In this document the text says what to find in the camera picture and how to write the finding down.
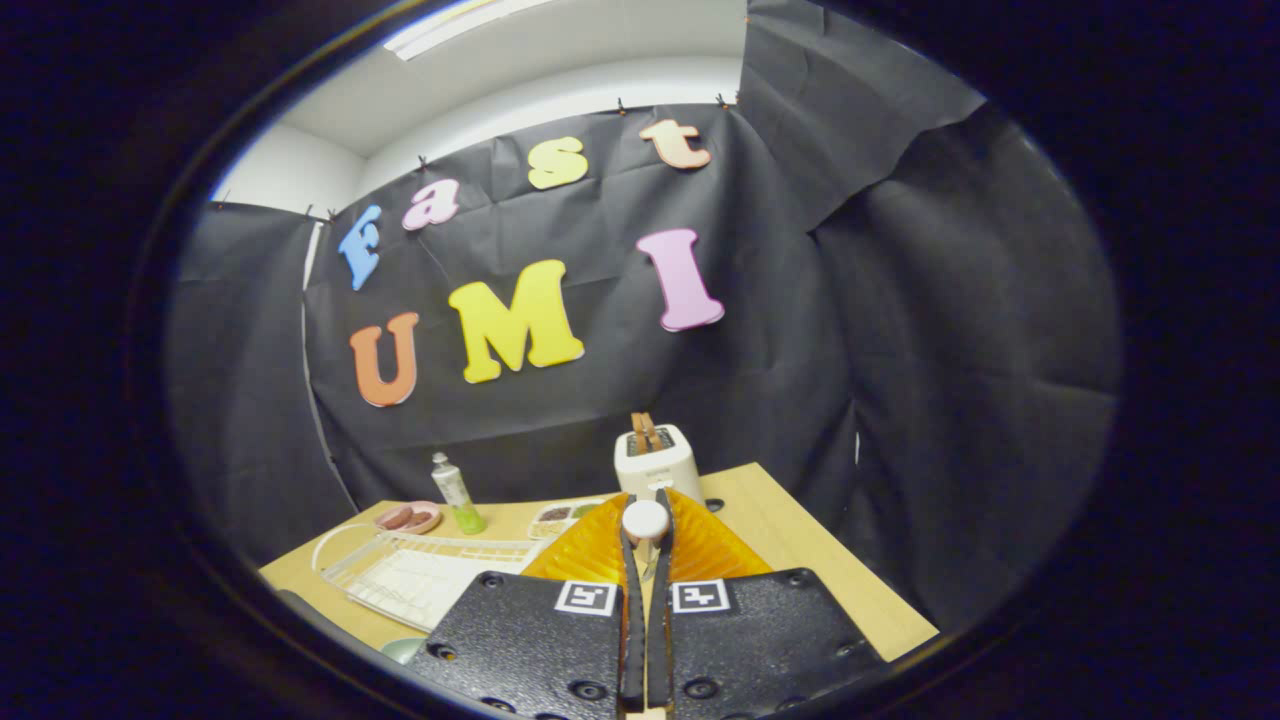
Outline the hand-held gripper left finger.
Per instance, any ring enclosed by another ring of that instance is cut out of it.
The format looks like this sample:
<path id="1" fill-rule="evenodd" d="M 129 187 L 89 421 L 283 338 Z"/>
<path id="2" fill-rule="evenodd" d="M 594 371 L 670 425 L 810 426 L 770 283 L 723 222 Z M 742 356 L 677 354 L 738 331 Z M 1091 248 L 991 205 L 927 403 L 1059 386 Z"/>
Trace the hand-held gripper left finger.
<path id="1" fill-rule="evenodd" d="M 479 573 L 408 661 L 433 685 L 530 719 L 622 719 L 643 705 L 640 578 L 600 501 L 520 573 Z"/>

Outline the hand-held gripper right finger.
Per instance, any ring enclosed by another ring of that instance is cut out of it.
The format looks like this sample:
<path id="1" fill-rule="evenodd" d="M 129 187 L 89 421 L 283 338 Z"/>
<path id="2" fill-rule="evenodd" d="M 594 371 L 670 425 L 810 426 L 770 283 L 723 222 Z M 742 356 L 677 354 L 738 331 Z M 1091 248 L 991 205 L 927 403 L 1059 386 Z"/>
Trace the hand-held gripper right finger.
<path id="1" fill-rule="evenodd" d="M 776 570 L 676 489 L 655 570 L 646 691 L 672 719 L 759 719 L 860 688 L 887 664 L 809 568 Z"/>

